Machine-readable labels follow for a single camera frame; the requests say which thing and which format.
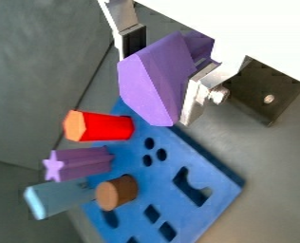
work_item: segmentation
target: red cylinder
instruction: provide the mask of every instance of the red cylinder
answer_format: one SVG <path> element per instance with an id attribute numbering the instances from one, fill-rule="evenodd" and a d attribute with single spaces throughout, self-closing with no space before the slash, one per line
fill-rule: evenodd
<path id="1" fill-rule="evenodd" d="M 70 110 L 64 120 L 69 140 L 128 140 L 136 131 L 133 119 Z"/>

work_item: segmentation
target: bolt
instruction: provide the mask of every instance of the bolt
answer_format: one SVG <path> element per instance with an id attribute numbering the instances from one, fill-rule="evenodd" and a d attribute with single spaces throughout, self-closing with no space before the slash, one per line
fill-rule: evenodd
<path id="1" fill-rule="evenodd" d="M 273 103 L 276 97 L 273 95 L 267 95 L 264 98 L 264 103 L 269 104 Z"/>
<path id="2" fill-rule="evenodd" d="M 229 94 L 229 89 L 220 85 L 212 90 L 209 100 L 212 100 L 216 104 L 221 104 L 227 101 Z"/>

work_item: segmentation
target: purple star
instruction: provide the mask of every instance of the purple star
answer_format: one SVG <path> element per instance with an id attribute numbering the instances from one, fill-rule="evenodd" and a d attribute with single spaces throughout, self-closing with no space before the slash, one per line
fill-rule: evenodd
<path id="1" fill-rule="evenodd" d="M 45 179 L 54 179 L 57 182 L 61 182 L 61 170 L 64 168 L 64 162 L 57 160 L 56 151 L 52 151 L 50 159 L 44 160 L 44 165 L 46 167 Z"/>

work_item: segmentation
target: brown cylinder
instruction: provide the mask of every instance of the brown cylinder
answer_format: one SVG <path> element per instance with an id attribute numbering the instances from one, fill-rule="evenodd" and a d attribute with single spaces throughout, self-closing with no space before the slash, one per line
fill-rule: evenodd
<path id="1" fill-rule="evenodd" d="M 132 176 L 122 176 L 102 182 L 96 189 L 96 200 L 105 211 L 110 211 L 134 200 L 138 195 L 138 184 Z"/>

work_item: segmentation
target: purple block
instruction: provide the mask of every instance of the purple block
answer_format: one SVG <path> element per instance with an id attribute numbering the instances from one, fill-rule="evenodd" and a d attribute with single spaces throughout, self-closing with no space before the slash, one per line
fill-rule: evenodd
<path id="1" fill-rule="evenodd" d="M 181 116 L 188 77 L 197 70 L 181 32 L 129 56 L 117 68 L 124 102 L 152 125 L 172 126 Z"/>
<path id="2" fill-rule="evenodd" d="M 45 179 L 62 182 L 110 172 L 113 158 L 114 155 L 109 153 L 106 146 L 53 150 L 50 159 L 44 161 Z"/>
<path id="3" fill-rule="evenodd" d="M 213 38 L 193 30 L 185 35 L 185 40 L 195 63 L 201 58 L 211 58 L 215 45 Z"/>

